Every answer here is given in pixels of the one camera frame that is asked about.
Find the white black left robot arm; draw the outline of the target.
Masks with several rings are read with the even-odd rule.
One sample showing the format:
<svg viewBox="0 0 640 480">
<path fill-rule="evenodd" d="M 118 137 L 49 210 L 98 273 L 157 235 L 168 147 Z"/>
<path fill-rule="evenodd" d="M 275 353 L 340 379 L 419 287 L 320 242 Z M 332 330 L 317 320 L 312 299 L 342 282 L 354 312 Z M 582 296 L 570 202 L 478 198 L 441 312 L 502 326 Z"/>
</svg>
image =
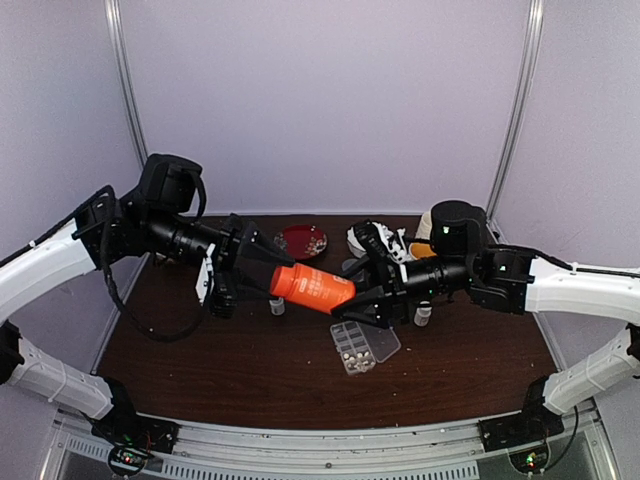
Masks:
<svg viewBox="0 0 640 480">
<path fill-rule="evenodd" d="M 102 273 L 118 308 L 111 267 L 127 257 L 159 254 L 199 268 L 202 309 L 232 315 L 241 298 L 266 298 L 268 288 L 237 267 L 238 259 L 293 265 L 293 259 L 252 221 L 230 215 L 219 230 L 188 218 L 194 200 L 206 205 L 199 164 L 169 154 L 151 155 L 138 184 L 118 198 L 98 190 L 39 238 L 1 262 L 1 381 L 78 410 L 123 444 L 137 442 L 144 424 L 126 388 L 67 365 L 29 342 L 9 318 L 54 288 L 88 273 Z"/>
</svg>

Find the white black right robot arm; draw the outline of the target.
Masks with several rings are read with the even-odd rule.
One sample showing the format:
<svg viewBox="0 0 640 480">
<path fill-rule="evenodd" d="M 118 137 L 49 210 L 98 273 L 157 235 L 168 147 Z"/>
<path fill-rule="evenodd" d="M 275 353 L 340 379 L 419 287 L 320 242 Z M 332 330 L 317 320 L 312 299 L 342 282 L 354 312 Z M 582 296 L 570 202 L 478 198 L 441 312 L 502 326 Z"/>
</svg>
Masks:
<svg viewBox="0 0 640 480">
<path fill-rule="evenodd" d="M 564 312 L 616 319 L 625 327 L 575 365 L 532 383 L 525 410 L 513 419 L 519 440 L 535 440 L 583 400 L 639 373 L 639 272 L 567 263 L 539 250 L 492 243 L 486 213 L 461 200 L 430 210 L 433 256 L 396 262 L 370 221 L 355 225 L 365 255 L 348 269 L 363 273 L 356 295 L 332 316 L 378 327 L 406 322 L 410 306 L 464 291 L 482 308 L 521 315 Z"/>
</svg>

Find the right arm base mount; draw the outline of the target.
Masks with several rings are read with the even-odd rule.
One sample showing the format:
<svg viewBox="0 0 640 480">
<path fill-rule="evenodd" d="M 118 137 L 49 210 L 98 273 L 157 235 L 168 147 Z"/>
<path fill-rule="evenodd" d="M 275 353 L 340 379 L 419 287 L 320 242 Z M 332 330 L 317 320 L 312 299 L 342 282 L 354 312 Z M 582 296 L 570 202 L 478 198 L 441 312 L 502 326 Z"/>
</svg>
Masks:
<svg viewBox="0 0 640 480">
<path fill-rule="evenodd" d="M 505 450 L 511 466 L 520 474 L 542 474 L 552 464 L 551 437 L 565 430 L 555 414 L 519 412 L 478 422 L 486 453 Z"/>
</svg>

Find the orange pill bottle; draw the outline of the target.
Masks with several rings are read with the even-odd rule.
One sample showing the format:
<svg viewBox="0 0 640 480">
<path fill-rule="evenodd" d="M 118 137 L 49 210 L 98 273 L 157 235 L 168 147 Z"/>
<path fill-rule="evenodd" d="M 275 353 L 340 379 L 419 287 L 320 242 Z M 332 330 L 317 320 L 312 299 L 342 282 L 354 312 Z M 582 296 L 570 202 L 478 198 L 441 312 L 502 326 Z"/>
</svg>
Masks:
<svg viewBox="0 0 640 480">
<path fill-rule="evenodd" d="M 356 296 L 355 284 L 337 275 L 296 263 L 275 269 L 269 293 L 285 301 L 321 313 L 332 310 Z"/>
</svg>

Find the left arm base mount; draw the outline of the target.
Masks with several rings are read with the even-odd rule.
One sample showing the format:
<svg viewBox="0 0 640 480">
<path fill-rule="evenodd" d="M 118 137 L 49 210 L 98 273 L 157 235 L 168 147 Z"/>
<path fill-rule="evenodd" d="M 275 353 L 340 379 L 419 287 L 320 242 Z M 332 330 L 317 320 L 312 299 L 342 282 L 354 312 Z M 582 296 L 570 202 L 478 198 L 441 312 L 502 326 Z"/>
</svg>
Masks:
<svg viewBox="0 0 640 480">
<path fill-rule="evenodd" d="M 87 420 L 91 433 L 111 445 L 107 466 L 122 478 L 141 473 L 155 458 L 155 453 L 171 454 L 179 433 L 175 422 L 138 414 L 107 415 L 100 420 L 87 417 Z"/>
</svg>

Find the small white pill bottle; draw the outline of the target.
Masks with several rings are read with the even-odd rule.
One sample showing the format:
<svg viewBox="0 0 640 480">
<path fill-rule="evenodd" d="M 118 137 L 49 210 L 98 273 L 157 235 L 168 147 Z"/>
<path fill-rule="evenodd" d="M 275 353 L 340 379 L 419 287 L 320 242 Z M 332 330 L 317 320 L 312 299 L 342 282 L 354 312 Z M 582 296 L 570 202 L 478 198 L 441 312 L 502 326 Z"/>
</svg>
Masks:
<svg viewBox="0 0 640 480">
<path fill-rule="evenodd" d="M 270 312 L 273 316 L 282 316 L 285 314 L 286 305 L 283 298 L 278 297 L 269 301 Z"/>
</svg>

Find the clear plastic pill organizer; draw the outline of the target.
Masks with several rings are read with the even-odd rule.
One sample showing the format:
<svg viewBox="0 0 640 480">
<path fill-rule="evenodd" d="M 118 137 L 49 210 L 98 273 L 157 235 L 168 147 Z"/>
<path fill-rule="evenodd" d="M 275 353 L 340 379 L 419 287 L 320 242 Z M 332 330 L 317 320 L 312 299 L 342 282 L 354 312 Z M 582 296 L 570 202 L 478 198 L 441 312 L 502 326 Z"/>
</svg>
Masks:
<svg viewBox="0 0 640 480">
<path fill-rule="evenodd" d="M 384 329 L 354 321 L 333 324 L 329 328 L 345 372 L 349 376 L 366 373 L 385 363 L 401 348 L 392 328 Z"/>
</svg>

